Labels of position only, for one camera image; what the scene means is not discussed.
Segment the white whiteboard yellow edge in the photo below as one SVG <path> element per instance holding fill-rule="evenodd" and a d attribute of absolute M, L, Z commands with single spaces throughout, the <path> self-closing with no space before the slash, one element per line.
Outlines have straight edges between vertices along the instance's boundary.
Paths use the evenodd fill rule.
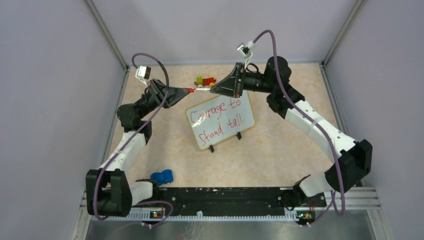
<path fill-rule="evenodd" d="M 255 125 L 246 91 L 239 98 L 219 95 L 185 110 L 196 144 L 207 150 Z"/>

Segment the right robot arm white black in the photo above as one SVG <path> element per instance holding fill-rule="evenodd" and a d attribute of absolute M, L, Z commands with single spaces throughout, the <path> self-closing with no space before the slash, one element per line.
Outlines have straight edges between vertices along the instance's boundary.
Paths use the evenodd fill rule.
<path fill-rule="evenodd" d="M 308 175 L 295 185 L 293 200 L 307 206 L 315 195 L 337 191 L 346 193 L 371 171 L 372 144 L 358 141 L 323 118 L 305 97 L 290 85 L 291 69 L 281 56 L 270 57 L 263 73 L 245 69 L 237 62 L 231 73 L 211 88 L 211 93 L 239 98 L 246 91 L 267 93 L 270 109 L 284 120 L 296 125 L 328 156 L 333 165 L 321 172 Z"/>

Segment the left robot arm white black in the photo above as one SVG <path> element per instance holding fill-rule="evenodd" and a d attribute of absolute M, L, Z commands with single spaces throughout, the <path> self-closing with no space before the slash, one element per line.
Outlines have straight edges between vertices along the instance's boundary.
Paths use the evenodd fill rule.
<path fill-rule="evenodd" d="M 126 217 L 131 208 L 142 201 L 149 207 L 160 202 L 161 194 L 155 190 L 154 180 L 142 179 L 129 184 L 126 173 L 152 136 L 153 117 L 160 109 L 174 106 L 193 92 L 192 88 L 171 87 L 152 79 L 139 100 L 117 109 L 122 138 L 109 158 L 85 176 L 86 207 L 90 215 L 101 221 L 108 217 Z"/>

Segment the red green brick toy car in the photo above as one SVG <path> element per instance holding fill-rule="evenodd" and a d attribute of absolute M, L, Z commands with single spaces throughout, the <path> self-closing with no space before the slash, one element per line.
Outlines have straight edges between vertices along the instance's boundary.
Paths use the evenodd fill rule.
<path fill-rule="evenodd" d="M 193 84 L 197 88 L 205 88 L 205 87 L 213 87 L 216 84 L 216 82 L 217 82 L 217 80 L 213 76 L 206 77 L 206 78 L 198 76 L 198 77 L 196 77 Z"/>

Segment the blue toy car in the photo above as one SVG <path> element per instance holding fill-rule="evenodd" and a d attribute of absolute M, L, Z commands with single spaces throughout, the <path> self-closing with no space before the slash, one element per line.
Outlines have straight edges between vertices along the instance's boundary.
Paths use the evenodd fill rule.
<path fill-rule="evenodd" d="M 174 181 L 174 175 L 171 169 L 165 169 L 161 172 L 154 172 L 150 175 L 150 178 L 154 180 L 159 186 L 170 184 Z"/>

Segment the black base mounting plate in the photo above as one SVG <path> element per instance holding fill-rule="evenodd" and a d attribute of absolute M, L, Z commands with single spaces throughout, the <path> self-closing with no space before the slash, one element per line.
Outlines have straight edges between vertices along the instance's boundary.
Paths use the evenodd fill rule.
<path fill-rule="evenodd" d="M 323 193 L 301 196 L 292 187 L 160 187 L 144 200 L 172 217 L 286 217 L 327 206 Z"/>

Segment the aluminium frame rail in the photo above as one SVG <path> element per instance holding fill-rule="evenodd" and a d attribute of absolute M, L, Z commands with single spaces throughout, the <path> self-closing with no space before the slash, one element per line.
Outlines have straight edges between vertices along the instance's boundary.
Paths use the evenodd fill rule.
<path fill-rule="evenodd" d="M 74 240 L 391 240 L 373 187 L 294 201 L 290 187 L 165 187 L 159 204 L 98 221 L 81 202 Z"/>

